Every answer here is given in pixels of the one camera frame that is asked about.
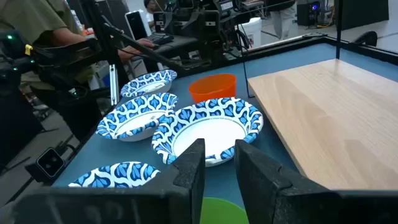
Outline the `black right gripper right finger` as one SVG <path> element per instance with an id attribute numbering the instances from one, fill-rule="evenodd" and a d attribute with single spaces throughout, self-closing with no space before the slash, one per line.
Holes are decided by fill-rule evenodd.
<path id="1" fill-rule="evenodd" d="M 398 190 L 330 190 L 243 140 L 234 162 L 250 224 L 398 224 Z"/>

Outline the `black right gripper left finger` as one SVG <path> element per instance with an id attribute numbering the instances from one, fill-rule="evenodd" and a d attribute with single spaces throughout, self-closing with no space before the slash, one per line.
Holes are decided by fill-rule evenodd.
<path id="1" fill-rule="evenodd" d="M 136 189 L 42 187 L 0 210 L 0 224 L 199 224 L 205 142 Z"/>

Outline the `green plastic bowl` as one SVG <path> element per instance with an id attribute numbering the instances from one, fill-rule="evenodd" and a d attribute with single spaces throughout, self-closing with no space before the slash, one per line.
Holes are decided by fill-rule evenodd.
<path id="1" fill-rule="evenodd" d="M 205 197 L 200 224 L 249 224 L 246 211 L 227 200 Z"/>

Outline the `blue patterned paper bowl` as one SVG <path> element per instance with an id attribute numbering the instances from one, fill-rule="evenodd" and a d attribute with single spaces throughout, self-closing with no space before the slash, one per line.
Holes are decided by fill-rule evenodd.
<path id="1" fill-rule="evenodd" d="M 171 164 L 194 141 L 204 139 L 205 165 L 217 166 L 234 157 L 235 140 L 256 140 L 263 123 L 262 113 L 243 99 L 206 100 L 161 116 L 152 148 L 164 164 Z"/>
<path id="2" fill-rule="evenodd" d="M 136 188 L 152 180 L 160 171 L 142 162 L 120 162 L 95 168 L 69 183 L 69 187 Z"/>
<path id="3" fill-rule="evenodd" d="M 121 96 L 136 98 L 142 95 L 168 92 L 176 77 L 177 72 L 170 69 L 141 75 L 122 87 Z"/>
<path id="4" fill-rule="evenodd" d="M 172 112 L 177 102 L 178 97 L 171 93 L 139 96 L 105 115 L 95 133 L 124 142 L 143 140 L 153 135 L 161 117 Z"/>

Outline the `red plastic bowl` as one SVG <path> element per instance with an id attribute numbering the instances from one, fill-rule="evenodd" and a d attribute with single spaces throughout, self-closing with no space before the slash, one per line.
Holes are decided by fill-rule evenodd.
<path id="1" fill-rule="evenodd" d="M 189 92 L 195 103 L 224 97 L 236 96 L 236 76 L 231 73 L 219 73 L 201 78 L 189 86 Z"/>

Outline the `white bucket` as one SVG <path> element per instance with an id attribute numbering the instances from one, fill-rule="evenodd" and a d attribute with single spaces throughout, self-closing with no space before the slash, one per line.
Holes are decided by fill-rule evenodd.
<path id="1" fill-rule="evenodd" d="M 250 48 L 261 46 L 262 20 L 260 17 L 253 17 L 249 22 L 240 24 L 239 29 L 248 37 Z"/>

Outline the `black laptop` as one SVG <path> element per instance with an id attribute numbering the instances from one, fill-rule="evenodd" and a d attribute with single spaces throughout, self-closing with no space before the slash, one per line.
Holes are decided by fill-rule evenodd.
<path id="1" fill-rule="evenodd" d="M 168 44 L 174 40 L 172 35 L 152 32 L 146 18 L 146 13 L 141 9 L 127 12 L 124 17 L 134 40 L 148 39 L 155 45 Z"/>

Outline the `person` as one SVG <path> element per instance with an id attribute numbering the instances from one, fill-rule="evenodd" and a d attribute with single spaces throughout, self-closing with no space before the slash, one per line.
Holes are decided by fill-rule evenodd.
<path id="1" fill-rule="evenodd" d="M 279 40 L 287 39 L 295 17 L 296 0 L 266 0 L 274 31 Z"/>
<path id="2" fill-rule="evenodd" d="M 146 18 L 152 32 L 155 32 L 154 13 L 159 11 L 159 6 L 156 0 L 144 0 L 144 6 L 147 14 Z"/>
<path id="3" fill-rule="evenodd" d="M 0 0 L 0 30 L 6 29 L 19 31 L 33 47 L 63 47 L 86 40 L 65 0 Z M 118 50 L 123 62 L 140 53 L 131 46 Z M 88 84 L 94 73 L 91 65 L 84 68 L 76 77 L 78 84 Z M 30 89 L 38 98 L 56 95 L 55 87 L 37 75 L 34 80 Z"/>

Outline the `black computer tower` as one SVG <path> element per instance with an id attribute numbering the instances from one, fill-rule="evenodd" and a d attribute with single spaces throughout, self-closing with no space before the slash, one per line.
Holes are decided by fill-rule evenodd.
<path id="1" fill-rule="evenodd" d="M 320 1 L 297 4 L 297 24 L 299 26 L 315 26 L 322 10 Z"/>

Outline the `black monitor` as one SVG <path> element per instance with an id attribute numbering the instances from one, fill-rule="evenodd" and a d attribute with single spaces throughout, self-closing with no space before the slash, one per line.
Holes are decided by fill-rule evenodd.
<path id="1" fill-rule="evenodd" d="M 343 3 L 341 30 L 389 20 L 389 0 L 334 0 L 335 16 Z"/>

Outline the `wooden shelf with black frame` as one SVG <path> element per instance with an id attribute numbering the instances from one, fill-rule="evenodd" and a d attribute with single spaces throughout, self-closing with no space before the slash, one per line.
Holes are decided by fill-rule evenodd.
<path id="1" fill-rule="evenodd" d="M 398 52 L 307 34 L 243 55 L 297 169 L 329 189 L 398 190 Z"/>

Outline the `silver aluminium bracket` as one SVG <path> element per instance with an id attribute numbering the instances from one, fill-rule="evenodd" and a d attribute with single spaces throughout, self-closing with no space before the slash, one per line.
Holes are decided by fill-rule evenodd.
<path id="1" fill-rule="evenodd" d="M 115 64 L 109 66 L 109 86 L 111 105 L 116 106 L 119 102 L 118 73 Z"/>

